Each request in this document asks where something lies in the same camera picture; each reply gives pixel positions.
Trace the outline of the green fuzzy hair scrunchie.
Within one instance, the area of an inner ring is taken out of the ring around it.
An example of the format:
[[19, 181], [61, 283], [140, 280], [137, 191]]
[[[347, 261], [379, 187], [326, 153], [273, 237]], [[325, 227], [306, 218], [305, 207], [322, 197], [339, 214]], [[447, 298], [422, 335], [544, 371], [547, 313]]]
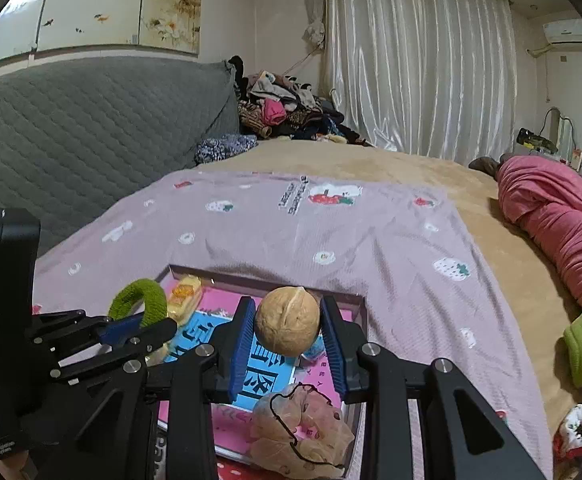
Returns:
[[108, 317], [113, 321], [124, 320], [141, 304], [144, 310], [140, 315], [140, 328], [146, 328], [166, 318], [165, 292], [159, 283], [149, 278], [139, 278], [118, 292], [110, 304]]

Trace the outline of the walnut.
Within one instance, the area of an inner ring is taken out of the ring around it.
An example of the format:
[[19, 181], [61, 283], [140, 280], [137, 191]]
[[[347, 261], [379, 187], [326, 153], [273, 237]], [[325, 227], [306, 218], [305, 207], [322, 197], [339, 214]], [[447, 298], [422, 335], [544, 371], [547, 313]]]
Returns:
[[266, 350], [297, 358], [312, 347], [319, 321], [318, 302], [304, 287], [278, 287], [256, 309], [255, 336]]

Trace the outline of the small wrapped surprise egg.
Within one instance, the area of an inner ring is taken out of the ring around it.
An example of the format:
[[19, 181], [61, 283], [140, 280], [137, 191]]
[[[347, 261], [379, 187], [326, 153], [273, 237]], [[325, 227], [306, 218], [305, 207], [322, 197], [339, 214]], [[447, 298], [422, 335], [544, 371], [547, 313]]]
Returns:
[[323, 335], [319, 334], [312, 345], [301, 353], [301, 358], [310, 363], [315, 363], [321, 359], [321, 357], [326, 353], [326, 346], [323, 342]]

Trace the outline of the yellow cake snack in tray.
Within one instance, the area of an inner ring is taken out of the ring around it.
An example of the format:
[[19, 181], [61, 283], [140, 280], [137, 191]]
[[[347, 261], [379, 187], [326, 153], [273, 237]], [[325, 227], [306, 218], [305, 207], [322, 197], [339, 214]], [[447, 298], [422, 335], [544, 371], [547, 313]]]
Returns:
[[167, 316], [179, 326], [186, 325], [198, 309], [202, 298], [202, 281], [193, 275], [182, 278], [166, 301]]

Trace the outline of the grey quilted headboard cover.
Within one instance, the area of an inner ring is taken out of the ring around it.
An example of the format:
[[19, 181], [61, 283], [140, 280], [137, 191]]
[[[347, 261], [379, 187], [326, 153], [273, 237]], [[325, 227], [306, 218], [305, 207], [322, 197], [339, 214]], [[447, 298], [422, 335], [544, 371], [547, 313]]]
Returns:
[[0, 207], [42, 224], [48, 252], [121, 198], [195, 165], [239, 126], [235, 69], [168, 58], [78, 58], [0, 76]]

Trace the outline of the blue floral fabric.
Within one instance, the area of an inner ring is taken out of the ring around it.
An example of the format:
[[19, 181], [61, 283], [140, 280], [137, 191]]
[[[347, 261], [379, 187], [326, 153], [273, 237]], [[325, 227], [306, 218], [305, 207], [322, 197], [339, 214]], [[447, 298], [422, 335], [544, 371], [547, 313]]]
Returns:
[[202, 165], [220, 162], [250, 151], [257, 144], [259, 142], [256, 136], [245, 136], [241, 133], [226, 133], [217, 138], [207, 138], [195, 147], [195, 163]]

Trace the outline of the tan bed sheet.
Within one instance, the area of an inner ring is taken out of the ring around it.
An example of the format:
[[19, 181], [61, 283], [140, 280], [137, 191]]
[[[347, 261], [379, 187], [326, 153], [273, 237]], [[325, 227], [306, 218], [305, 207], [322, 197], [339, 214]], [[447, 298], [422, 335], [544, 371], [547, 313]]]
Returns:
[[307, 174], [334, 180], [393, 182], [445, 188], [454, 201], [519, 323], [544, 401], [551, 431], [576, 403], [564, 328], [579, 307], [556, 268], [516, 226], [504, 220], [497, 184], [457, 162], [331, 142], [269, 140], [233, 158], [206, 165], [209, 171]]

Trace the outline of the pile of clothes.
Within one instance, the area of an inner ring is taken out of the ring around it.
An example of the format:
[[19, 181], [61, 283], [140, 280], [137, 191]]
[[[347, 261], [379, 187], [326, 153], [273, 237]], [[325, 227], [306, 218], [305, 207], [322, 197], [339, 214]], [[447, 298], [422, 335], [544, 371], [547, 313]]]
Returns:
[[268, 70], [247, 75], [243, 59], [228, 60], [235, 71], [240, 132], [268, 140], [326, 140], [369, 146], [361, 134], [344, 125], [344, 116], [330, 99], [316, 96], [311, 84], [299, 84], [293, 76]]

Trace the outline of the pink rolled quilt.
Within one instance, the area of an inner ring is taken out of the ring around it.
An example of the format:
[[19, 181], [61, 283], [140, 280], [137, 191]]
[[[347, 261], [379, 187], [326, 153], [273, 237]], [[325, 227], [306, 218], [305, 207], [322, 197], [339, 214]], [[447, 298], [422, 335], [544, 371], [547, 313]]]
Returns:
[[541, 249], [582, 308], [582, 177], [554, 160], [515, 155], [497, 182], [504, 218]]

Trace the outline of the red white small sock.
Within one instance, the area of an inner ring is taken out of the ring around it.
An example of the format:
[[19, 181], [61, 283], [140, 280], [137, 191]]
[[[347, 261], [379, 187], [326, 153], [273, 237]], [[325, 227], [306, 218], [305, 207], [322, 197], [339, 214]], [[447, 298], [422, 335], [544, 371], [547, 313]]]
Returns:
[[552, 440], [558, 462], [582, 458], [582, 404], [576, 404], [560, 422]]

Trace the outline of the white satin curtain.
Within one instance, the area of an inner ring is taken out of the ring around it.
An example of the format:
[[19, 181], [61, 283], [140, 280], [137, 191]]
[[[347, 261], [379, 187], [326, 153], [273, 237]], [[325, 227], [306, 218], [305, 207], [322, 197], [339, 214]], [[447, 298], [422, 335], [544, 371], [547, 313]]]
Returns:
[[508, 0], [305, 0], [319, 88], [376, 148], [466, 164], [512, 142]]

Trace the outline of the white air conditioner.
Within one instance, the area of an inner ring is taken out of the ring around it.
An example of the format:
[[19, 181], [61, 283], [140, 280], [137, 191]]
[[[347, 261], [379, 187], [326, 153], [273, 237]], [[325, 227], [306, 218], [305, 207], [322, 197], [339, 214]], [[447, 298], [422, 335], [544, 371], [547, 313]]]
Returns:
[[556, 50], [582, 52], [582, 19], [569, 18], [542, 25], [550, 46]]

